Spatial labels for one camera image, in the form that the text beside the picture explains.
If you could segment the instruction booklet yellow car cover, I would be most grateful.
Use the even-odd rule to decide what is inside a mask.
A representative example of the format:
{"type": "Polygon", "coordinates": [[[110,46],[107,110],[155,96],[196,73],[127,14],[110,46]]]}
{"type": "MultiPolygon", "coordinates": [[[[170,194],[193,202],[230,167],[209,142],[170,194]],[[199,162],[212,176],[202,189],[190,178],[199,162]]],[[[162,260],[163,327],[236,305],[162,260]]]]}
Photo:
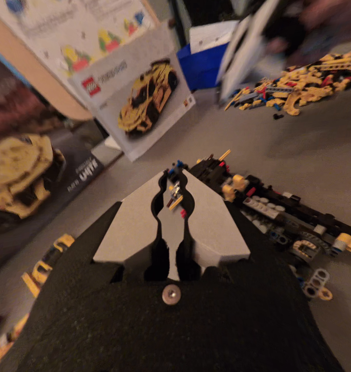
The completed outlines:
{"type": "Polygon", "coordinates": [[[130,161],[195,105],[167,21],[76,72],[69,83],[130,161]]]}

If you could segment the white poster colourful bricks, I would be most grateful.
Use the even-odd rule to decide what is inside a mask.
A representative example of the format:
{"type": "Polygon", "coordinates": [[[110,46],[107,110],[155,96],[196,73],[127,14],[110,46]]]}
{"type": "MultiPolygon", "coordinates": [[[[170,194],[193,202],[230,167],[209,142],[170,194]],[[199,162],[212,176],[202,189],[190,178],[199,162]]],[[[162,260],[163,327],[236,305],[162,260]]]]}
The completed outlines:
{"type": "Polygon", "coordinates": [[[160,24],[140,0],[0,0],[0,20],[78,100],[72,75],[160,24]]]}

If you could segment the white printed leaflet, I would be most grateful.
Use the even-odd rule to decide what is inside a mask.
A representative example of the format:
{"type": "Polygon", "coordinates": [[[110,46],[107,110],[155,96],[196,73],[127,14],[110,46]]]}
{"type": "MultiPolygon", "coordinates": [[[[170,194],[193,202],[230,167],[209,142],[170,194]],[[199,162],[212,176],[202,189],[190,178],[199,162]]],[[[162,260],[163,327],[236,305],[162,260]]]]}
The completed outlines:
{"type": "Polygon", "coordinates": [[[222,21],[189,29],[191,54],[211,49],[230,42],[240,21],[222,21]]]}

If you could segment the black toy car chassis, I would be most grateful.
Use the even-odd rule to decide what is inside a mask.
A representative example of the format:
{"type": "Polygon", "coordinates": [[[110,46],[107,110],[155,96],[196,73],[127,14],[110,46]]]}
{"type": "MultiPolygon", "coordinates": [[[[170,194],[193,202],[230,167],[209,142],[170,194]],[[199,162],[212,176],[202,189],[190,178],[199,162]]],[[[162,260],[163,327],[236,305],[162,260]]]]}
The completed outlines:
{"type": "Polygon", "coordinates": [[[308,300],[332,300],[333,295],[326,288],[330,274],[323,268],[312,269],[310,264],[319,254],[336,258],[345,250],[351,252],[351,226],[304,205],[294,194],[279,193],[271,185],[265,186],[253,175],[232,173],[226,161],[230,153],[229,149],[219,158],[211,154],[191,167],[181,160],[172,163],[165,170],[172,184],[167,207],[173,210],[181,204],[178,173],[188,171],[225,201],[239,207],[278,251],[287,254],[289,267],[308,300]]]}

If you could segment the yellow toy car side panel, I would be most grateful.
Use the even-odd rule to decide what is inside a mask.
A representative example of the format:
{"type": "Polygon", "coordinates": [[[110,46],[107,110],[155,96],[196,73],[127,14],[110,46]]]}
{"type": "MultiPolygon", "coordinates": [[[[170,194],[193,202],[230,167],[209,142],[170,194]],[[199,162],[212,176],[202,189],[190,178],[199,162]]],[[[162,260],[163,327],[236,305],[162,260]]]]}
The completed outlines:
{"type": "Polygon", "coordinates": [[[60,236],[53,242],[43,257],[36,262],[33,269],[30,272],[24,272],[21,275],[22,281],[34,298],[38,297],[41,288],[47,281],[58,260],[74,242],[74,237],[69,234],[60,236]]]}

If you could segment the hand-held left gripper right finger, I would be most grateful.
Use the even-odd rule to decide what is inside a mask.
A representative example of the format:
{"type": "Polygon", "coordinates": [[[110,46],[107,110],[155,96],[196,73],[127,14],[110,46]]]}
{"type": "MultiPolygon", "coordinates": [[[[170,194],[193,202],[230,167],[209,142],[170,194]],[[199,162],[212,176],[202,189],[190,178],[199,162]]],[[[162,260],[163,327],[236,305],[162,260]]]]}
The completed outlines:
{"type": "Polygon", "coordinates": [[[181,205],[185,210],[183,240],[176,251],[181,281],[195,281],[201,269],[248,259],[247,246],[225,201],[185,170],[178,172],[181,205]]]}

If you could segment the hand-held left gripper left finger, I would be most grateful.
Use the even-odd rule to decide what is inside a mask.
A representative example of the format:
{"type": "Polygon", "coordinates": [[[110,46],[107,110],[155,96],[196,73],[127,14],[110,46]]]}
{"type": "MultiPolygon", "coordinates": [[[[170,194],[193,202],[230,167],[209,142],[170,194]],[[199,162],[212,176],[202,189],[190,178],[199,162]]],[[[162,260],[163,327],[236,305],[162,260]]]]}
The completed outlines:
{"type": "Polygon", "coordinates": [[[146,281],[169,275],[169,248],[158,218],[164,208],[167,171],[161,171],[121,201],[95,255],[95,263],[116,263],[143,273],[146,281]]]}

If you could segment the pile of toy building pieces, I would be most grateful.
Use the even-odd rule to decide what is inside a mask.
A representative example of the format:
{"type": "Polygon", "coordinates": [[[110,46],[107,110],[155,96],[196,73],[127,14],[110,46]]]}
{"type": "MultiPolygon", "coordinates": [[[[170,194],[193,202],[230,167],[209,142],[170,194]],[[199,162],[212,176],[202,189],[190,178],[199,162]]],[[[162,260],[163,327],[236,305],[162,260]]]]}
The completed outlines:
{"type": "Polygon", "coordinates": [[[254,87],[243,86],[232,93],[225,106],[240,110],[271,107],[291,116],[298,116],[296,105],[305,106],[336,93],[351,89],[351,51],[329,53],[319,61],[303,66],[292,66],[276,78],[263,77],[254,87]]]}

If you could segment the blue plastic bin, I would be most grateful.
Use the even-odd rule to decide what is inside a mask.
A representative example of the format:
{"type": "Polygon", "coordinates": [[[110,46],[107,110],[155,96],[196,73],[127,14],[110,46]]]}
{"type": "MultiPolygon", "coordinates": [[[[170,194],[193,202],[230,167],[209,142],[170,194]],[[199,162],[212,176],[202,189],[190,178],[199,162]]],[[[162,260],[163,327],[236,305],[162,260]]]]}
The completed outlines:
{"type": "Polygon", "coordinates": [[[190,91],[217,86],[215,81],[227,46],[228,44],[223,44],[192,54],[188,44],[177,52],[190,91]]]}

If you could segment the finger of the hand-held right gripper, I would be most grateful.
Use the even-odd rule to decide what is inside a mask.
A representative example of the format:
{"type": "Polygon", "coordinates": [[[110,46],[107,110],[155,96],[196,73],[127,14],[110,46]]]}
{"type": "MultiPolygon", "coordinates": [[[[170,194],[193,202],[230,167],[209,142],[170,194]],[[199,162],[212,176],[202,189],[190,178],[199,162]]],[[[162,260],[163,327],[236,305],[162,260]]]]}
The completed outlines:
{"type": "Polygon", "coordinates": [[[243,20],[238,21],[236,24],[231,39],[227,45],[227,48],[224,52],[224,55],[221,60],[219,71],[217,74],[217,84],[222,81],[224,74],[227,72],[230,67],[235,53],[241,46],[247,31],[249,30],[249,25],[252,21],[252,16],[246,16],[243,20]]]}
{"type": "Polygon", "coordinates": [[[222,78],[221,100],[227,100],[230,97],[262,57],[266,44],[263,30],[279,2],[279,0],[264,1],[255,13],[247,15],[252,16],[252,21],[230,67],[222,78]]]}

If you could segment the dark toy set box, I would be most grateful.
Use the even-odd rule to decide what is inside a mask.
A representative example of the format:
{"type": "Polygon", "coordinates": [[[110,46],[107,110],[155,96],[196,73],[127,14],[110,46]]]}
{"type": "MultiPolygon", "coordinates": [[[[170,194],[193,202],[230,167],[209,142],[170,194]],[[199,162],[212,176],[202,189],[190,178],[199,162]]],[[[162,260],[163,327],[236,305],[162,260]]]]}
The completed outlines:
{"type": "Polygon", "coordinates": [[[0,57],[0,267],[103,169],[108,135],[74,123],[0,57]]]}

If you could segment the grey desk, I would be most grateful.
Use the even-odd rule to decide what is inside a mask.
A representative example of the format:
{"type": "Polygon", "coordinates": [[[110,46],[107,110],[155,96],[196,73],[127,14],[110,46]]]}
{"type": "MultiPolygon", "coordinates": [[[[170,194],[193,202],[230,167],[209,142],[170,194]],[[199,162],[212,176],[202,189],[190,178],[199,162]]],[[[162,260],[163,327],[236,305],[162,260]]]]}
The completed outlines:
{"type": "Polygon", "coordinates": [[[319,257],[334,300],[307,302],[266,236],[240,213],[252,258],[181,283],[179,304],[163,285],[135,283],[91,262],[93,241],[113,204],[177,159],[231,149],[229,165],[351,225],[351,90],[305,107],[296,117],[273,110],[224,111],[213,91],[142,158],[120,160],[91,183],[0,271],[0,308],[8,324],[29,320],[0,371],[351,371],[351,253],[319,257]],[[21,279],[64,234],[63,253],[34,298],[21,279]]]}

